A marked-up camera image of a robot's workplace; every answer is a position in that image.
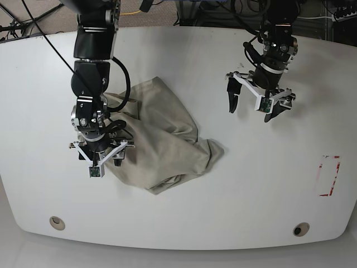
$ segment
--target beige cloth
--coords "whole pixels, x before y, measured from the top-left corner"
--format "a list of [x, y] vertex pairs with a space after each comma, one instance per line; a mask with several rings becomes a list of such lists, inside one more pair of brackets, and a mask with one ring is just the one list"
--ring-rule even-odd
[[[124, 93], [105, 96], [108, 106], [115, 107]], [[133, 87], [131, 101], [110, 118], [126, 121], [135, 148], [126, 149], [121, 167], [113, 160], [106, 167], [125, 184], [153, 194], [205, 174], [224, 153], [212, 140], [198, 141], [194, 120], [158, 77]]]

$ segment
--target white table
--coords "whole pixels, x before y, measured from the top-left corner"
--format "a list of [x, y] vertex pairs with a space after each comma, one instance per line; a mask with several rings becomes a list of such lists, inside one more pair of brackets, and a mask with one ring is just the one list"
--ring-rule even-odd
[[[124, 185], [109, 170], [102, 179], [88, 178], [86, 163], [67, 147], [76, 137], [71, 72], [42, 37], [2, 44], [0, 174], [17, 224], [69, 240], [179, 250], [339, 237], [357, 199], [357, 50], [299, 37], [298, 55], [281, 80], [297, 95], [294, 108], [264, 123], [245, 89], [238, 112], [228, 113], [224, 75], [252, 69], [242, 49], [249, 39], [239, 30], [120, 29], [115, 55], [132, 84], [159, 76], [192, 114], [200, 137], [225, 148], [209, 174], [158, 196]], [[73, 63], [75, 33], [51, 41]], [[109, 91], [124, 88], [113, 64]], [[323, 155], [341, 157], [328, 197], [320, 194], [333, 182], [337, 160], [326, 160], [317, 178]], [[65, 230], [51, 227], [52, 216], [64, 220]], [[295, 237], [301, 222], [310, 230]]]

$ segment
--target floor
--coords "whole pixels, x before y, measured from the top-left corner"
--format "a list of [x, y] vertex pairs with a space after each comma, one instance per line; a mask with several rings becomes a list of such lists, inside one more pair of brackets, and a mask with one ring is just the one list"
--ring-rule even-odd
[[[9, 11], [11, 11], [20, 21], [29, 19], [21, 0], [1, 0]], [[58, 0], [25, 0], [28, 8], [34, 17], [57, 6]], [[121, 14], [131, 13], [139, 10], [142, 0], [122, 0]], [[176, 6], [173, 1], [163, 1], [161, 4], [152, 6], [149, 13], [140, 12], [135, 15], [121, 15], [120, 27], [136, 26], [172, 26], [176, 21]], [[12, 19], [0, 9], [0, 25], [8, 26]], [[77, 30], [75, 13], [67, 7], [62, 7], [55, 13], [49, 15], [39, 23], [46, 34], [57, 32], [70, 32]], [[32, 34], [37, 33], [36, 27], [32, 29]], [[0, 38], [6, 36], [6, 32], [0, 33]]]

